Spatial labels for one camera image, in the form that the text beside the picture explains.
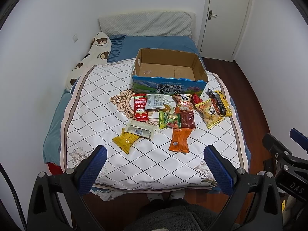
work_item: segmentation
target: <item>white sock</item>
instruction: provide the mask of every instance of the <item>white sock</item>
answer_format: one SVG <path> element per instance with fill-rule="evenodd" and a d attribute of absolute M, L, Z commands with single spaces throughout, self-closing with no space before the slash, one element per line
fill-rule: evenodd
<path fill-rule="evenodd" d="M 164 200 L 161 193 L 149 193 L 147 194 L 147 198 L 149 199 L 149 201 L 156 200 L 156 199 Z"/>
<path fill-rule="evenodd" d="M 185 189 L 177 190 L 177 191 L 172 191 L 169 200 L 174 200 L 174 199 L 183 199 L 185 195 Z"/>

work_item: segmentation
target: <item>red cloth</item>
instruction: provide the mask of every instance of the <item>red cloth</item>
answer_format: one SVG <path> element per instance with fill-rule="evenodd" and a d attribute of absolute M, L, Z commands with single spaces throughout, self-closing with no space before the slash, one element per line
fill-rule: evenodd
<path fill-rule="evenodd" d="M 49 171 L 52 173 L 52 175 L 60 175 L 60 174 L 63 174 L 63 171 L 61 169 L 60 166 L 54 164 L 54 163 L 47 163 L 48 165 L 48 168 L 49 168 Z"/>

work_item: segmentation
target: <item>wall socket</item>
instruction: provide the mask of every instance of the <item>wall socket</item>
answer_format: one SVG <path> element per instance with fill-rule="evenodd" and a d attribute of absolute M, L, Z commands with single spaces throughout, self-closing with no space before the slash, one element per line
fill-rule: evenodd
<path fill-rule="evenodd" d="M 77 40 L 78 40 L 77 34 L 75 34 L 75 35 L 73 36 L 73 40 L 74 40 L 74 42 L 77 42 Z"/>

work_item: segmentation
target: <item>door lock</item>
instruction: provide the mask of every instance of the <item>door lock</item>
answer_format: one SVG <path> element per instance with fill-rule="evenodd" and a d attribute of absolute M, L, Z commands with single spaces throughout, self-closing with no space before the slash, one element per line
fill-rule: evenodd
<path fill-rule="evenodd" d="M 208 19 L 210 20 L 212 17 L 216 17 L 217 15 L 212 14 L 213 11 L 210 10 L 209 14 L 208 14 Z"/>

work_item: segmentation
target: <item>white door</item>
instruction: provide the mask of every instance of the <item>white door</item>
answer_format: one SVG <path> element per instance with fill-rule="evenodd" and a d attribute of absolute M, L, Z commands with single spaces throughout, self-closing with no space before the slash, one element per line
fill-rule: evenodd
<path fill-rule="evenodd" d="M 249 0 L 210 0 L 200 51 L 202 57 L 232 61 L 248 2 Z"/>

